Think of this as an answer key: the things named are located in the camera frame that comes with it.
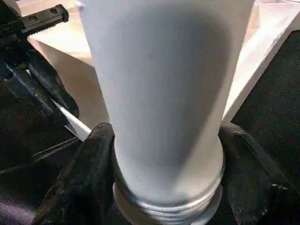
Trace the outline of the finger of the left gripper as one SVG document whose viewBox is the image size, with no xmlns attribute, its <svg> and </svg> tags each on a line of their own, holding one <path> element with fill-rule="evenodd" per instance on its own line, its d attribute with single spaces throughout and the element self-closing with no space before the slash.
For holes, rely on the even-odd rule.
<svg viewBox="0 0 300 225">
<path fill-rule="evenodd" d="M 0 63 L 0 153 L 35 155 L 77 141 L 51 95 L 24 69 Z"/>
</svg>

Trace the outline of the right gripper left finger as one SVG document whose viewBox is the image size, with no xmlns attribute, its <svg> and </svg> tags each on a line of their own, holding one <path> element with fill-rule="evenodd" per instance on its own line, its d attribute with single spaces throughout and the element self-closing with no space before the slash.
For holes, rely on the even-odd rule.
<svg viewBox="0 0 300 225">
<path fill-rule="evenodd" d="M 37 210 L 34 225 L 102 225 L 113 201 L 114 132 L 100 123 L 59 173 Z"/>
</svg>

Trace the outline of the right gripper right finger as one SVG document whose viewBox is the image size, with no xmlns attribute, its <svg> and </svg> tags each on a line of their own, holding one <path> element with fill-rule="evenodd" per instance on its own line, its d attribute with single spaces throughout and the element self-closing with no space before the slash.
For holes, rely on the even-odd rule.
<svg viewBox="0 0 300 225">
<path fill-rule="evenodd" d="M 223 194 L 211 225 L 298 225 L 300 192 L 275 160 L 241 127 L 221 124 Z"/>
</svg>

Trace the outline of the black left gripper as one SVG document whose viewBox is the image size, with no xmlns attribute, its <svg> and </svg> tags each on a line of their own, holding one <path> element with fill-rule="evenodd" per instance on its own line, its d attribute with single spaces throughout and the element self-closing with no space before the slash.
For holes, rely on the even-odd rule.
<svg viewBox="0 0 300 225">
<path fill-rule="evenodd" d="M 1 4 L 0 41 L 10 43 L 25 39 L 58 23 L 67 22 L 68 19 L 68 11 L 61 4 L 27 16 L 20 16 L 7 4 Z M 55 68 L 33 45 L 23 44 L 23 49 L 30 74 L 52 99 L 78 117 L 78 105 L 66 91 Z"/>
</svg>

